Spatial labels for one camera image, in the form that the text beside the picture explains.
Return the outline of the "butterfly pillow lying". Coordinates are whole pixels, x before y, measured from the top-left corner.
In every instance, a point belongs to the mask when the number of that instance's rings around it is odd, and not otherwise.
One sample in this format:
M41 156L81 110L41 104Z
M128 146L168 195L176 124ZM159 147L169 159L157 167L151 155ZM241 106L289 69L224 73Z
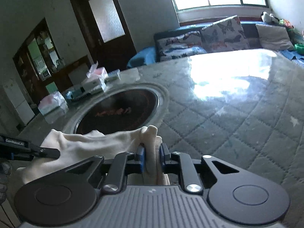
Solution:
M160 61L206 54L199 31L157 40Z

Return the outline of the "green bowl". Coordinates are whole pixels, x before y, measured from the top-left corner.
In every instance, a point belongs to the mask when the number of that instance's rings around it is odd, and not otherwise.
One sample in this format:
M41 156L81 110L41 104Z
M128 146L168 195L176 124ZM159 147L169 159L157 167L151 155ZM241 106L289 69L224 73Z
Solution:
M299 54L304 55L304 45L303 44L297 43L294 45L294 48Z

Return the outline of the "panda plush toy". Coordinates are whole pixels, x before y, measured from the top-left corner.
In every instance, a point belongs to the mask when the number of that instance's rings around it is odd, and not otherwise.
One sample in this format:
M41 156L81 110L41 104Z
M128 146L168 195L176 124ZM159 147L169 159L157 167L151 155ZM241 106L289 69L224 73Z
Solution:
M272 13L267 13L266 11L262 12L261 19L266 24L279 24L280 19L275 17Z

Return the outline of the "blue sofa blanket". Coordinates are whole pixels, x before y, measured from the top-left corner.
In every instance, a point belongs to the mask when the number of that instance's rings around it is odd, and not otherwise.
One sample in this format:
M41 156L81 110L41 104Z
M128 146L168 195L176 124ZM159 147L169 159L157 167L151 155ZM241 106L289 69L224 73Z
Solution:
M299 54L297 51L292 50L282 50L280 53L289 60L297 60L303 63L304 57L303 55Z

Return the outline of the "pink tissue pack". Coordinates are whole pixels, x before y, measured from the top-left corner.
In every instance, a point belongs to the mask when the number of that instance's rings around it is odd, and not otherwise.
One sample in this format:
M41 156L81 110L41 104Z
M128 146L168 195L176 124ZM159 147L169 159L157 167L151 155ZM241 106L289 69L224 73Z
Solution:
M62 104L66 104L65 98L59 91L55 91L40 101L38 110L42 115L46 115L54 109L60 107Z

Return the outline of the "white pink tissue box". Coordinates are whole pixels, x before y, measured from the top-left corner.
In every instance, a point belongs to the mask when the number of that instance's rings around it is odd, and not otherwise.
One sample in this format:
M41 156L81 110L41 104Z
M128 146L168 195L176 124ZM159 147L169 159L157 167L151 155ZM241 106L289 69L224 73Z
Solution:
M98 62L91 65L86 76L86 79L81 83L86 92L95 88L104 89L106 87L105 80L108 77L108 73L104 67L98 67Z

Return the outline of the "cream sweatshirt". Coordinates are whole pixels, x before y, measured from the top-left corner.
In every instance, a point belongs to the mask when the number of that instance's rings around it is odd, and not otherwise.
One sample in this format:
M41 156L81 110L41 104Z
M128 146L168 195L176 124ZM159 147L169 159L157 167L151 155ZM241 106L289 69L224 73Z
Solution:
M20 188L33 180L72 166L92 156L99 155L108 160L122 152L136 152L139 144L144 145L146 153L144 172L131 175L128 178L128 184L169 185L169 177L162 172L160 166L159 147L162 138L157 133L158 129L153 125L107 135L97 130L81 135L65 134L53 129L42 142L42 147L58 149L60 158L57 160L38 158L28 166L18 168L16 170L16 186Z

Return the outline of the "dark wooden door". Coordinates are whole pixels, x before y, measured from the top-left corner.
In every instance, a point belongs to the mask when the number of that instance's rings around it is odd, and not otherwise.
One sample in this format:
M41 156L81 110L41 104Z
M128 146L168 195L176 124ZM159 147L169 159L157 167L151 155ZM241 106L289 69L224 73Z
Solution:
M118 0L70 1L93 62L125 70L136 50Z

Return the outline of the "butterfly pillow upright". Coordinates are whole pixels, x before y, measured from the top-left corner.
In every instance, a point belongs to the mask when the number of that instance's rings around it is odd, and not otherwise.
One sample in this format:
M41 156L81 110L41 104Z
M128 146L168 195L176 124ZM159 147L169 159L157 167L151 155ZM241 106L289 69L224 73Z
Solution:
M249 49L248 40L237 15L202 28L200 34L202 46L208 53Z

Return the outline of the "dark teal sofa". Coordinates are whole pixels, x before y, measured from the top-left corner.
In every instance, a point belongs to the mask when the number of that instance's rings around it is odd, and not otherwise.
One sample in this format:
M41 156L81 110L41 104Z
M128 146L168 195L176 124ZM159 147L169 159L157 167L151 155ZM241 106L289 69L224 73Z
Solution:
M244 36L248 40L250 49L260 48L261 43L258 39L258 30L256 25L258 22L254 21L242 21L241 25L244 31ZM185 36L191 36L194 39L194 42L191 43L190 47L194 48L194 53L205 53L202 46L202 39L200 36L200 30L211 26L211 23L198 24L191 26L183 26L174 30L168 30L165 32L159 32L154 35L155 46L147 47L142 49L139 53L133 56L127 63L127 68L140 67L144 65L150 65L161 61L167 61L172 59L178 59L186 57L187 54L181 53L183 46L173 47L173 50L169 52L173 53L173 56L165 56L164 49L162 44L165 44L167 40L173 40L175 44L179 39L183 39Z

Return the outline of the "grey quilted star tablecloth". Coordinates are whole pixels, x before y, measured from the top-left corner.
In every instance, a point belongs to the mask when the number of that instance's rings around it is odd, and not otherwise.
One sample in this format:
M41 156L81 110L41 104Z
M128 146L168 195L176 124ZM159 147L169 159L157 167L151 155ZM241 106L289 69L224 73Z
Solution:
M42 146L85 102L129 84L169 92L161 143L199 159L208 154L281 185L291 205L286 227L303 227L303 68L267 49L202 54L122 71L104 92L39 115L22 132Z

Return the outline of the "dark display cabinet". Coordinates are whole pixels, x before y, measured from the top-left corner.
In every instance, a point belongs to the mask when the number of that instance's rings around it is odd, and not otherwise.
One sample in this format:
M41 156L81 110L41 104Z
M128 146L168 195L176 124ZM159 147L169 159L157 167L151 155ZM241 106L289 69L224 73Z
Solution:
M26 92L34 104L49 94L48 85L54 86L59 54L46 19L37 24L22 43L13 61Z

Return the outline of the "grey cushion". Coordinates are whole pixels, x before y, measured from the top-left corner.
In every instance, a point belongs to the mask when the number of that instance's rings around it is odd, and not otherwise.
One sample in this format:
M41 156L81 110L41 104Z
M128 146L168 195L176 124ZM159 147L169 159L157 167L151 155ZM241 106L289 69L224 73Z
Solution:
M273 51L294 50L285 27L256 24L256 28L263 48Z

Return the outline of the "teal black tray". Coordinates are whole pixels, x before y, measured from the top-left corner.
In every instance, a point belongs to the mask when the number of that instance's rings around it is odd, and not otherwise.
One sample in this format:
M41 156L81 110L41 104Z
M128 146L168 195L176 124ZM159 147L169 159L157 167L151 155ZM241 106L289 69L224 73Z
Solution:
M104 92L107 89L106 86L95 86L94 88L86 91L83 86L79 86L75 89L70 89L64 94L64 98L68 102L78 102L84 98L92 96L94 94Z

